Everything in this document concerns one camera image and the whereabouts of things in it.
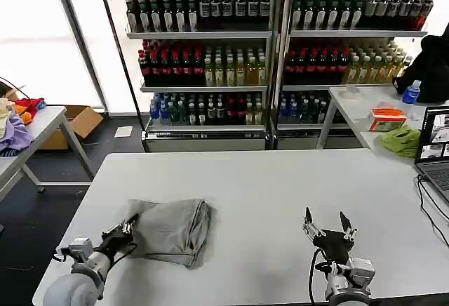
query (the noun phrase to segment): tabletop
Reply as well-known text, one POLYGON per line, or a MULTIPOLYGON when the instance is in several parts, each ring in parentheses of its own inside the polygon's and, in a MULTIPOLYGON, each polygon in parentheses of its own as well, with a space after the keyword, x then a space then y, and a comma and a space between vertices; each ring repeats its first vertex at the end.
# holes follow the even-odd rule
MULTIPOLYGON (((449 251, 420 212, 415 176, 369 149, 110 154, 61 244, 76 237, 99 244, 129 199, 203 198, 214 208, 203 265, 122 260, 107 277, 102 306, 309 302, 308 206, 322 228, 340 230, 340 211, 358 228, 351 255, 372 260, 374 298, 448 292, 449 251)), ((70 262, 50 263, 35 305, 70 273, 70 262)), ((317 272, 317 301, 325 289, 317 272)))

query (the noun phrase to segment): metal pole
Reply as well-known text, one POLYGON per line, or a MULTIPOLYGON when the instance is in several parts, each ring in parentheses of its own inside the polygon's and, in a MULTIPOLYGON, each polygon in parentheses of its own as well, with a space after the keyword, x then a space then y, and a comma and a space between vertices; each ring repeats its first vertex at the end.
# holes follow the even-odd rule
POLYGON ((76 17, 72 0, 61 0, 61 4, 64 8, 65 15, 67 16, 67 20, 69 21, 70 28, 72 29, 72 33, 75 37, 75 42, 78 46, 79 52, 83 57, 84 64, 86 64, 86 68, 88 70, 89 76, 91 77, 93 86, 95 87, 97 95, 105 109, 105 113, 107 114, 109 110, 107 109, 106 99, 103 95, 97 72, 95 71, 95 67, 93 66, 92 58, 89 53, 86 41, 84 40, 83 32, 81 31, 81 27, 79 26, 78 18, 76 17))
POLYGON ((131 83, 131 78, 129 77, 128 68, 126 67, 125 58, 123 57, 123 52, 121 50, 120 41, 117 36, 117 31, 115 29, 114 21, 112 20, 111 9, 109 8, 109 4, 107 3, 107 0, 103 0, 103 4, 105 5, 107 19, 109 20, 109 25, 111 26, 112 34, 113 34, 114 40, 115 40, 115 45, 117 47, 117 51, 119 52, 121 65, 123 67, 123 71, 125 72, 125 77, 126 77, 126 81, 128 82, 129 91, 131 92, 131 97, 133 97, 134 107, 135 107, 135 111, 138 114, 140 127, 142 128, 142 131, 144 131, 145 127, 143 124, 142 115, 140 114, 139 104, 135 97, 133 85, 131 83))

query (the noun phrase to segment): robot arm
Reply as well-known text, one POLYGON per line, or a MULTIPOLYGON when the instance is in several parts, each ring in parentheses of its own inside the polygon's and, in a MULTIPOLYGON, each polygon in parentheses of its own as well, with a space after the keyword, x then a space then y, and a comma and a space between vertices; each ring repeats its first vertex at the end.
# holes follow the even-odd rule
POLYGON ((93 306, 103 297, 108 272, 122 258, 136 249, 133 243, 133 225, 138 215, 102 233, 103 242, 92 247, 89 238, 76 238, 67 248, 57 253, 74 259, 72 273, 56 280, 43 297, 44 306, 93 306), (133 246, 117 261, 115 255, 127 246, 133 246))

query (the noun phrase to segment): black bag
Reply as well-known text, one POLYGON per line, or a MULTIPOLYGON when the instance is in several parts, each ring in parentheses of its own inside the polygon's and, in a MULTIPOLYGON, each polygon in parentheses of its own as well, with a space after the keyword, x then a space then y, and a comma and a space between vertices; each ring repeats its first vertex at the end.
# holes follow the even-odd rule
POLYGON ((402 94, 414 80, 420 80, 418 102, 445 102, 449 100, 449 37, 426 36, 421 41, 421 49, 404 74, 393 80, 393 85, 402 94))

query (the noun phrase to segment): cardboard box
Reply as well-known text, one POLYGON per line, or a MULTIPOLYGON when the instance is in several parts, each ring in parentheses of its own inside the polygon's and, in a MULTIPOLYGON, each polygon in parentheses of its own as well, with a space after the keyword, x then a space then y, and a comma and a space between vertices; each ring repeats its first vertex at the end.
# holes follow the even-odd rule
MULTIPOLYGON (((67 111, 65 116, 70 122, 72 130, 75 132, 78 140, 84 140, 100 122, 103 116, 95 112, 89 106, 64 105, 67 111)), ((60 129, 43 143, 40 150, 66 150, 69 149, 67 140, 60 129)))

